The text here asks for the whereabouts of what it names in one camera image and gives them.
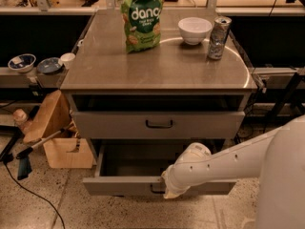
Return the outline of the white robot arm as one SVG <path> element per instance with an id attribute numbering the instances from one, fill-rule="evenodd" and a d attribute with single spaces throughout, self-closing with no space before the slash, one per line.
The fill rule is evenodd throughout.
<path id="1" fill-rule="evenodd" d="M 257 177 L 256 229 L 305 229 L 305 116 L 212 154 L 190 144 L 162 177 L 165 198 L 210 181 Z"/>

